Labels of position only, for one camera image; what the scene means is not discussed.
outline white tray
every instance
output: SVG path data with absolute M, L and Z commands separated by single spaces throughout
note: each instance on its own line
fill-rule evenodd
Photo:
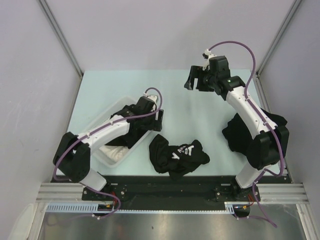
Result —
M 120 98 L 117 102 L 112 104 L 108 109 L 103 111 L 98 117 L 96 117 L 83 131 L 82 133 L 85 133 L 101 124 L 103 124 L 105 121 L 107 121 L 110 116 L 119 110 L 121 110 L 125 105 L 131 105 L 136 104 L 137 101 L 129 96 L 125 96 Z M 115 168 L 120 163 L 122 163 L 137 147 L 137 145 L 150 133 L 150 131 L 147 131 L 140 139 L 136 142 L 136 144 L 129 149 L 129 151 L 117 162 L 110 159 L 108 156 L 106 156 L 100 149 L 96 150 L 92 153 L 92 156 L 94 156 L 99 162 L 106 165 L 109 168 Z

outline folded clothing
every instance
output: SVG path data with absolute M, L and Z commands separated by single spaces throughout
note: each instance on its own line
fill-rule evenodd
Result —
M 114 162 L 121 160 L 129 151 L 129 148 L 126 146 L 103 145 L 99 149 Z
M 169 172 L 173 180 L 196 170 L 201 164 L 210 162 L 198 140 L 191 144 L 169 146 L 169 142 L 158 134 L 149 145 L 149 157 L 154 169 L 160 173 Z

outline white cloth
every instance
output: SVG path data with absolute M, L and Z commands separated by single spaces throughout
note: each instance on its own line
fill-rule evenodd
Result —
M 126 146 L 106 146 L 99 148 L 108 158 L 114 162 L 121 160 L 127 154 L 129 148 Z

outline white wall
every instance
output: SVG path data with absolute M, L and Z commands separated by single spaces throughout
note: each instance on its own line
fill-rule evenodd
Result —
M 271 111 L 288 120 L 287 163 L 320 223 L 320 2 L 304 1 L 261 81 Z
M 261 62 L 294 0 L 48 0 L 84 70 L 189 69 L 226 40 Z M 220 46 L 231 68 L 250 69 L 240 46 Z
M 35 201 L 80 83 L 36 0 L 0 7 L 0 239 Z

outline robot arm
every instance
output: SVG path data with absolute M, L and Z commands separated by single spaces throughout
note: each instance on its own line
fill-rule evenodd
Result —
M 64 158 L 58 166 L 73 183 L 82 183 L 96 191 L 100 191 L 107 183 L 106 179 L 98 172 L 90 168 L 91 154 L 117 138 L 123 138 L 124 141 L 130 141 L 134 145 L 139 140 L 136 132 L 144 131 L 161 131 L 162 118 L 164 111 L 161 109 L 156 114 L 135 119 L 127 119 L 117 122 L 119 119 L 145 115 L 156 110 L 156 95 L 142 96 L 136 104 L 124 106 L 123 109 L 113 114 L 110 119 L 100 126 L 91 129 L 88 132 L 74 135 L 67 132 L 63 135 L 59 147 L 53 159 L 53 164 L 56 165 L 61 155 L 75 143 L 77 140 L 87 135 L 88 137 L 79 142 Z M 99 129 L 101 126 L 110 123 L 110 126 L 105 127 L 97 133 L 90 135 L 90 132 Z
M 206 59 L 204 66 L 191 66 L 184 87 L 193 90 L 195 79 L 197 79 L 196 89 L 201 92 L 216 92 L 236 110 L 250 132 L 251 139 L 245 154 L 248 162 L 235 177 L 233 183 L 236 185 L 235 189 L 241 191 L 249 188 L 264 168 L 276 164 L 280 159 L 274 137 L 255 109 L 249 104 L 248 99 L 276 132 L 281 143 L 283 156 L 287 150 L 289 131 L 285 126 L 277 126 L 269 119 L 249 93 L 248 99 L 245 97 L 246 85 L 239 76 L 230 75 L 229 63 L 225 56 L 216 56 L 206 50 L 203 57 Z

